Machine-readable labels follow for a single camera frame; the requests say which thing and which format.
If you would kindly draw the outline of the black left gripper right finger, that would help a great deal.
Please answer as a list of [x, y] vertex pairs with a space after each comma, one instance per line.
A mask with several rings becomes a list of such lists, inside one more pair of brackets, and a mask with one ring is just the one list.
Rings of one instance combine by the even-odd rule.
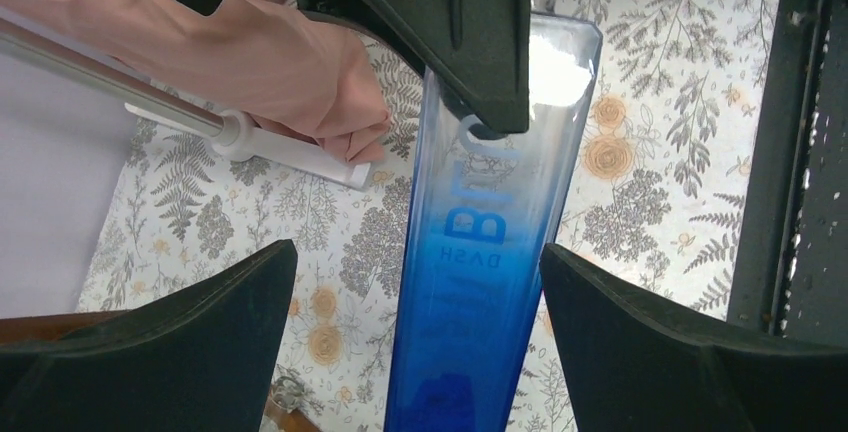
[[557, 244], [545, 302], [582, 431], [843, 431], [847, 352], [746, 330]]

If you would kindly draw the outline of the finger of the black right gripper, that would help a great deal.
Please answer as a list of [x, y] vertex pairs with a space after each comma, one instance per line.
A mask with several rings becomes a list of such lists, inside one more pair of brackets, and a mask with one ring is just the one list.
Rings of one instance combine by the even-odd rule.
[[529, 128], [531, 0], [362, 0], [489, 129]]

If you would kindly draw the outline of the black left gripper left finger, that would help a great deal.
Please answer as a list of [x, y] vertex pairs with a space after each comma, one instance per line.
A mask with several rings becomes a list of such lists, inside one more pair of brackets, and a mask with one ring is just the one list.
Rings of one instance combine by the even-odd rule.
[[256, 431], [298, 254], [274, 242], [132, 309], [5, 319], [5, 431]]

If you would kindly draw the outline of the brown wooden wine rack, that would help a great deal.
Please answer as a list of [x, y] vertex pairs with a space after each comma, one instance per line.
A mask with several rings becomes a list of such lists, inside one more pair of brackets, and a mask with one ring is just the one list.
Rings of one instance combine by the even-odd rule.
[[159, 420], [144, 414], [143, 429], [165, 431], [190, 425], [192, 414], [201, 426], [221, 418], [237, 424], [236, 413], [201, 399], [251, 406], [259, 398], [266, 356], [282, 330], [275, 321], [258, 323], [256, 350], [242, 350], [206, 332], [223, 307], [185, 310], [150, 304], [135, 311], [75, 313], [19, 317], [1, 322], [1, 421], [14, 428], [39, 421], [32, 400], [50, 398], [74, 379], [86, 381], [81, 395], [61, 399], [57, 413], [71, 422], [84, 420], [96, 399], [106, 403], [107, 419], [164, 406], [172, 417]]

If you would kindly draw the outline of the blue glass bottle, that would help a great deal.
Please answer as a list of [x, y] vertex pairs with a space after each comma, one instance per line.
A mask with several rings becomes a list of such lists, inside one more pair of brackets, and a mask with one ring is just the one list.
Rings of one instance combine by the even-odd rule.
[[602, 48], [595, 25], [555, 3], [532, 0], [526, 132], [486, 126], [423, 76], [388, 431], [506, 427]]

